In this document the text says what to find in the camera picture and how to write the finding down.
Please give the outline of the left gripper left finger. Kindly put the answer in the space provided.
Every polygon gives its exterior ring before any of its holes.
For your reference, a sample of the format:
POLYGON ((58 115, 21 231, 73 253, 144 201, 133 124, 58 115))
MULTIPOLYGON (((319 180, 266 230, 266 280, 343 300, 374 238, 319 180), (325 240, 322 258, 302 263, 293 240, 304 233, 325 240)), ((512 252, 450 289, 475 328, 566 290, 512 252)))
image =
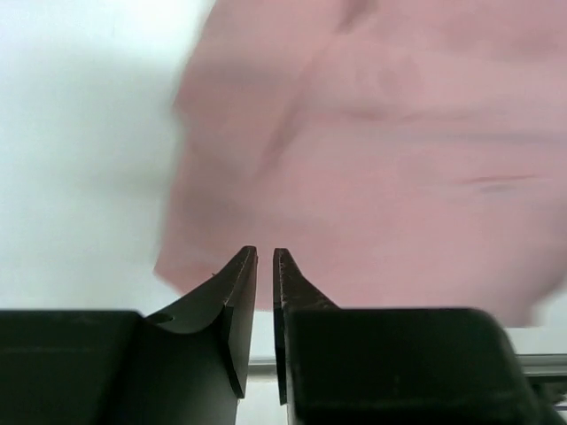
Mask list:
POLYGON ((135 311, 4 310, 4 424, 232 424, 245 395, 257 252, 135 311))

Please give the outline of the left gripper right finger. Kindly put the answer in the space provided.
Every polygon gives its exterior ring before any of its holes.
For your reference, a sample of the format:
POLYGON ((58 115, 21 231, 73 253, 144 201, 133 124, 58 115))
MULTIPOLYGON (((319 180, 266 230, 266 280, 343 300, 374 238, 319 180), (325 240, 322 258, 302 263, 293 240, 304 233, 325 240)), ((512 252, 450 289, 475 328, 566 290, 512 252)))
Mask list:
POLYGON ((524 374, 488 313, 343 309, 273 257, 280 402, 291 424, 561 424, 566 380, 524 374))

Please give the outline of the pink trousers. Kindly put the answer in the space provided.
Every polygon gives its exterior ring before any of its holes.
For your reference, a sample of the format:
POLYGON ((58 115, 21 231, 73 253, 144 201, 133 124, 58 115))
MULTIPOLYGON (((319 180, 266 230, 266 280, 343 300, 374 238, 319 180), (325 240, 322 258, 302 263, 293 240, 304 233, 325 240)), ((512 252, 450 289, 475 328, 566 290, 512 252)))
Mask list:
POLYGON ((563 1, 218 1, 175 109, 179 290, 284 247, 342 306, 523 327, 565 280, 563 1))

